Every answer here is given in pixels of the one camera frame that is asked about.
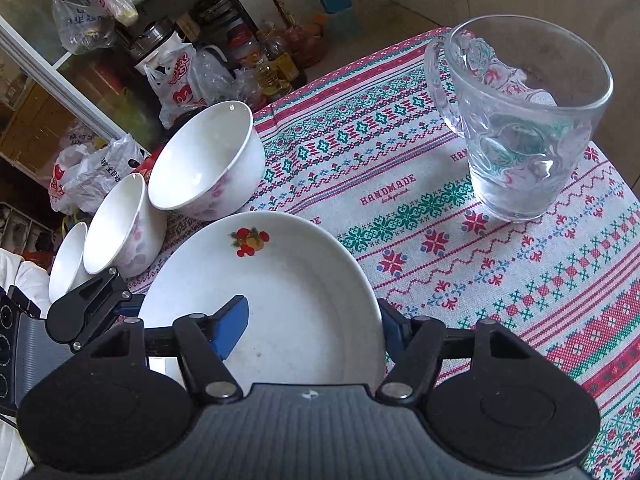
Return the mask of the white bowl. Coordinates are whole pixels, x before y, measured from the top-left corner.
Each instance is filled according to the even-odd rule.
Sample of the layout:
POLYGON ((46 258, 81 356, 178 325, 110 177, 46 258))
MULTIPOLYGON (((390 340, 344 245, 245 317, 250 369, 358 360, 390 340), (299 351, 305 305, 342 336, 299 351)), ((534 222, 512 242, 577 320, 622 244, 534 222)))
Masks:
POLYGON ((49 300, 51 304, 90 278, 90 274, 84 266, 87 233, 88 226, 85 222, 79 222, 62 240, 50 273, 49 300))
POLYGON ((241 209, 266 170, 266 155, 252 110, 226 101, 186 122, 157 157, 149 199, 163 211, 215 221, 241 209))
POLYGON ((114 266, 123 278, 143 273, 163 246, 167 216, 149 200, 141 174, 123 178, 107 194, 90 223, 84 267, 91 275, 114 266))

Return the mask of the white fruit plate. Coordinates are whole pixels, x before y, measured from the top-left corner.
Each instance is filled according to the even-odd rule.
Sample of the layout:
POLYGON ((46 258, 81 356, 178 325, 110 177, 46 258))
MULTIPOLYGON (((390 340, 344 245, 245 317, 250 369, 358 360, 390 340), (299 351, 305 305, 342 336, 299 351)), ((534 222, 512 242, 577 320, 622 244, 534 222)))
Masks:
POLYGON ((164 263, 140 316, 145 326, 168 326, 186 314, 213 314, 236 295, 248 302, 248 323, 224 364, 242 389, 382 382, 374 292, 354 257, 320 226, 283 212, 218 220, 164 263))

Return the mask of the patterned tablecloth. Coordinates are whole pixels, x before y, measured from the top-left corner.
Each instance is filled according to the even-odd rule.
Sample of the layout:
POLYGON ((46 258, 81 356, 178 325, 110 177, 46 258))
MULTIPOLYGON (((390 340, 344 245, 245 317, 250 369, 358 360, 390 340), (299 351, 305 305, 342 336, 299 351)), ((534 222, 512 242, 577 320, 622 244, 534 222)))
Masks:
POLYGON ((334 235, 399 312, 472 327, 493 318, 596 400, 598 479, 639 474, 639 202, 587 123, 556 126, 573 155, 559 195, 526 223, 494 217, 468 151, 428 94, 424 32, 265 107, 253 210, 334 235))

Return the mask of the red white plastic bag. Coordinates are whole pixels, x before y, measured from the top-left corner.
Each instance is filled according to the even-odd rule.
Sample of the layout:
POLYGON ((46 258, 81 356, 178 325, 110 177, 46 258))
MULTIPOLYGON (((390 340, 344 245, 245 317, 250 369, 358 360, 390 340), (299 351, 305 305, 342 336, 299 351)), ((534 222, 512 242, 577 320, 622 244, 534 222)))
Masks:
POLYGON ((206 105, 194 77, 195 61, 192 44, 180 44, 167 51, 156 67, 143 66, 146 79, 160 101, 158 118, 165 129, 171 128, 183 114, 206 105))

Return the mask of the cooking oil bottle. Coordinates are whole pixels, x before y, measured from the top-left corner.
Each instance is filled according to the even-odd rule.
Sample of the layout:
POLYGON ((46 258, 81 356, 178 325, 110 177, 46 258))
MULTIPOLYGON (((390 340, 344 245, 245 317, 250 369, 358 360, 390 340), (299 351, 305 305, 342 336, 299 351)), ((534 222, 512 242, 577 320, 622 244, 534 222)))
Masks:
POLYGON ((292 84, 264 54, 256 55, 254 72, 262 94, 270 102, 277 101, 293 91, 292 84))

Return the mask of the clear glass mug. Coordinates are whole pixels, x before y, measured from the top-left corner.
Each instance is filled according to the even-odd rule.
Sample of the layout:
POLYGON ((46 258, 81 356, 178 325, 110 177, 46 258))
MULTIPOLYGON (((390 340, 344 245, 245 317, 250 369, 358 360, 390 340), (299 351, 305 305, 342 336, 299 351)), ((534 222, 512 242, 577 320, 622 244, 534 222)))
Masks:
POLYGON ((431 40, 428 93, 465 140, 476 197, 495 217, 541 217, 611 101, 614 79, 581 36, 540 18, 471 18, 431 40))

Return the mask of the black metal shelf rack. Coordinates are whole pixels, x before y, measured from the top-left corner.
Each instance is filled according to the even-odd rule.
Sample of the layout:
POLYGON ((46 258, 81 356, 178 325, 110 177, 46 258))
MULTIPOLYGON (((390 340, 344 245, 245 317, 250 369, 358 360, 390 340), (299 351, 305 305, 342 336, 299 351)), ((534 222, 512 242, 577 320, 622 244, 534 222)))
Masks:
POLYGON ((207 69, 222 66, 231 78, 242 68, 229 44, 235 29, 256 32, 255 22, 240 0, 131 0, 138 20, 115 22, 111 47, 80 50, 64 61, 61 74, 122 128, 162 126, 160 99, 146 79, 173 39, 205 51, 207 69))

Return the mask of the blue thermos jug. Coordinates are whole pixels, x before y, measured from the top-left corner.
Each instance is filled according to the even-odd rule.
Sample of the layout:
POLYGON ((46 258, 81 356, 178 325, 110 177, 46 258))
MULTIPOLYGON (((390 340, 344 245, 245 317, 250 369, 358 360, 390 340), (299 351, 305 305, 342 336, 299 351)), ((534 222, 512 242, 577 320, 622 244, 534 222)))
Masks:
POLYGON ((352 40, 359 32, 359 22, 352 0, 319 0, 326 26, 334 39, 352 40))

